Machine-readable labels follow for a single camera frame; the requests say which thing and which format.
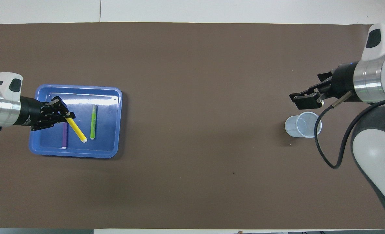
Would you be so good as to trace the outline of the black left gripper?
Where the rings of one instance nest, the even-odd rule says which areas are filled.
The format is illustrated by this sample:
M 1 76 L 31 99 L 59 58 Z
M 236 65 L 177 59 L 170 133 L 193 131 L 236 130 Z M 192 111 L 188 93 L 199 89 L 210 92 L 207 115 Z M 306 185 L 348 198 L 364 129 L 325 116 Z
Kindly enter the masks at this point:
M 56 119 L 40 120 L 40 115 Z M 74 112 L 69 111 L 61 97 L 55 96 L 50 102 L 40 102 L 30 97 L 20 97 L 19 126 L 30 126 L 31 132 L 66 123 L 66 119 L 75 119 Z

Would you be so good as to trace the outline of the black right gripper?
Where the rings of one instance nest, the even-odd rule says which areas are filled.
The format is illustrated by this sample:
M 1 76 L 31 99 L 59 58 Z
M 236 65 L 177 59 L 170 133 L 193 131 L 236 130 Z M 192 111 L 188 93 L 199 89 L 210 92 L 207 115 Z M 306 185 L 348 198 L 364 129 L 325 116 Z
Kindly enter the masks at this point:
M 299 110 L 308 110 L 321 108 L 329 96 L 339 99 L 348 91 L 352 93 L 348 100 L 357 100 L 358 96 L 354 90 L 354 71 L 357 64 L 358 62 L 341 64 L 333 73 L 329 71 L 318 74 L 320 83 L 303 92 L 291 93 L 291 101 Z

